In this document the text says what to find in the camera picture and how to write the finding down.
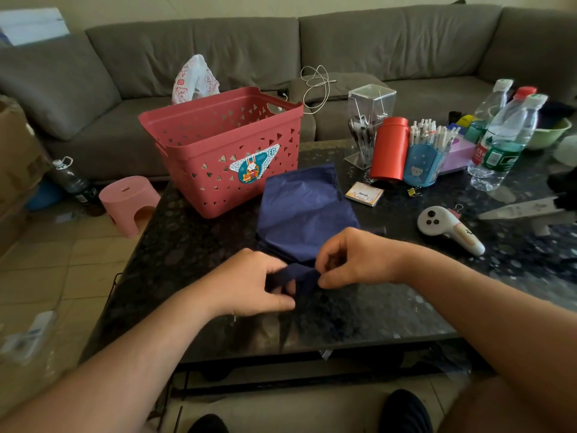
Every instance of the sofa backrest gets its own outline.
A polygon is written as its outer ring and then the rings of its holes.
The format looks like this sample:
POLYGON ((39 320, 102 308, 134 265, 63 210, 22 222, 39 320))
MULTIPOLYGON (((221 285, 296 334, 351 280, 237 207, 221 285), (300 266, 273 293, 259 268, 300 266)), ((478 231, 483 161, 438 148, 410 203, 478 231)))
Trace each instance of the sofa backrest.
POLYGON ((87 34, 123 99, 172 94, 194 54, 204 56, 220 90, 275 89, 298 76, 295 18, 208 18, 99 26, 87 34))
POLYGON ((0 50, 0 93, 61 140, 121 101, 84 32, 0 50))
POLYGON ((501 7, 408 6, 299 18, 303 66, 381 80, 474 74, 501 7))
POLYGON ((577 96, 577 11, 506 7, 487 54, 481 79, 515 79, 553 100, 577 96))

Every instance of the human arm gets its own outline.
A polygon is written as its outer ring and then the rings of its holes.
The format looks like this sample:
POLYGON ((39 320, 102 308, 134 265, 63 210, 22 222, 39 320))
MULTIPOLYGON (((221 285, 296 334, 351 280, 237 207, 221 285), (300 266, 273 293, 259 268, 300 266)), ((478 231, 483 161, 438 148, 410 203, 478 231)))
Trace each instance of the human arm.
POLYGON ((557 429, 577 425, 577 313, 426 247, 352 228, 322 247, 316 269, 326 289, 409 284, 557 429))
POLYGON ((185 350, 209 320, 294 308, 291 297, 264 291, 266 274, 285 266, 263 253, 242 250, 1 420, 0 432, 138 431, 185 350))

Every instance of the left hand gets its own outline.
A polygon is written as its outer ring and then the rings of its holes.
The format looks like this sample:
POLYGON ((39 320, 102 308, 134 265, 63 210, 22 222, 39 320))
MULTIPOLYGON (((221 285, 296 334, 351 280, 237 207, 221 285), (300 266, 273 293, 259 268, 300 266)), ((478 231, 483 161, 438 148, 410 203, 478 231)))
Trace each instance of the left hand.
POLYGON ((204 291, 215 316, 289 311, 295 307, 294 299, 264 291, 267 274, 285 267, 270 255, 242 249, 191 287, 204 291))

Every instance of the pink plastic stool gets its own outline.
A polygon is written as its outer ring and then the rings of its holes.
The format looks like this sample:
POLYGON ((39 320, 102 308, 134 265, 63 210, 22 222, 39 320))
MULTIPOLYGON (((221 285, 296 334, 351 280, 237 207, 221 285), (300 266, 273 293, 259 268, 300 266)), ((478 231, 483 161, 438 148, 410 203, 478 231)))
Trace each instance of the pink plastic stool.
POLYGON ((126 237, 139 233, 134 215, 144 207, 156 208, 160 195, 144 176, 130 176, 106 186, 100 192, 100 201, 117 228, 126 237))

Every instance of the blue pen holder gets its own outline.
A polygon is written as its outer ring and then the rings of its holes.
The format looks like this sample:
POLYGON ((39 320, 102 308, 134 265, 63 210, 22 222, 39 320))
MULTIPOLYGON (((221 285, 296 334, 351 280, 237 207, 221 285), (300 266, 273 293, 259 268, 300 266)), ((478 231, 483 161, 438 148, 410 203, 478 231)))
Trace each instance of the blue pen holder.
POLYGON ((403 181, 416 187, 429 187, 437 181, 441 166, 448 155, 438 152, 430 144, 415 144, 408 147, 403 181))

